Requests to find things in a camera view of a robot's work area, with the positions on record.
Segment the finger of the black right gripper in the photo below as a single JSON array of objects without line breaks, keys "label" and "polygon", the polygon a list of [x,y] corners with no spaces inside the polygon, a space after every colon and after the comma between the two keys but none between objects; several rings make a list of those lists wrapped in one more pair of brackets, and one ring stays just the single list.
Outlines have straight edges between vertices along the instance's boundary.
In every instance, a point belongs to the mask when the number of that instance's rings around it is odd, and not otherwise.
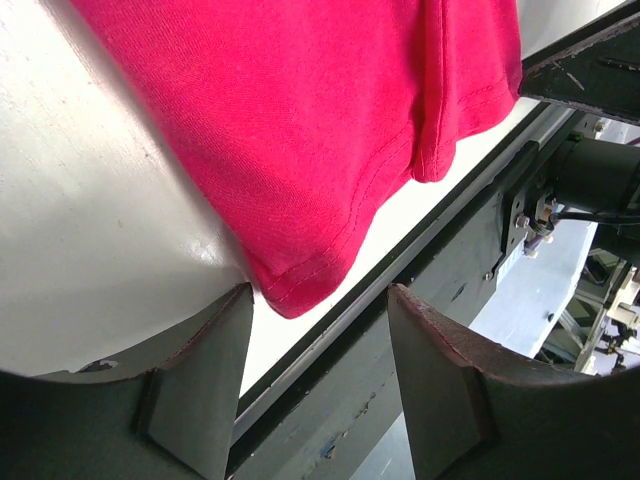
[{"label": "finger of the black right gripper", "polygon": [[639,121],[639,3],[627,1],[522,62],[522,97]]}]

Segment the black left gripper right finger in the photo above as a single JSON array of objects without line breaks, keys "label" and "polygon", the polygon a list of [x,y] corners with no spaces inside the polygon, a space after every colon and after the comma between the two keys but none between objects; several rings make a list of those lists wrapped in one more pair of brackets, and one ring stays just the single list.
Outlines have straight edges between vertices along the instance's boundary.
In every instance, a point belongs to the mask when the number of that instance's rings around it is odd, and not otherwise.
[{"label": "black left gripper right finger", "polygon": [[409,289],[387,311],[419,479],[635,479],[639,372],[590,376],[515,353]]}]

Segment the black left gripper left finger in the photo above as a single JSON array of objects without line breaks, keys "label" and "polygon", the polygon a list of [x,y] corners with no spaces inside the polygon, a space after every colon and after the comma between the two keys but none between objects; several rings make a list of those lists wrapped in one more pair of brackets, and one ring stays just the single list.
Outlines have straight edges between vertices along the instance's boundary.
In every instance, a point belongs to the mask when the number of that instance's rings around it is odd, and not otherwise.
[{"label": "black left gripper left finger", "polygon": [[2,477],[223,478],[252,318],[245,283],[81,372],[3,372]]}]

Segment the pink t shirt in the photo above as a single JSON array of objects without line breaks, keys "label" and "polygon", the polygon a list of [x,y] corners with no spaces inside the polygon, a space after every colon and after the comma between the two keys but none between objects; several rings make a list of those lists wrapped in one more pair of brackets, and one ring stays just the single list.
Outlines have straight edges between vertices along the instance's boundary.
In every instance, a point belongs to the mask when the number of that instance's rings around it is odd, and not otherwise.
[{"label": "pink t shirt", "polygon": [[521,81],[513,1],[78,1],[286,318],[346,277],[376,211],[442,180]]}]

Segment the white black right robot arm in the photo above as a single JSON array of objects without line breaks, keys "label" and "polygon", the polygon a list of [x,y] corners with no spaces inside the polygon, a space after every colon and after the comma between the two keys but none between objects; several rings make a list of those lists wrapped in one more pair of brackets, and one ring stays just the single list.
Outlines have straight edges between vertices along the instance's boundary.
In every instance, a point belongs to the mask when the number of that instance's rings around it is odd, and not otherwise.
[{"label": "white black right robot arm", "polygon": [[[523,97],[598,118],[639,123],[639,4],[628,1],[523,62]],[[586,137],[552,156],[551,191],[568,207],[548,223],[639,226],[639,148]]]}]

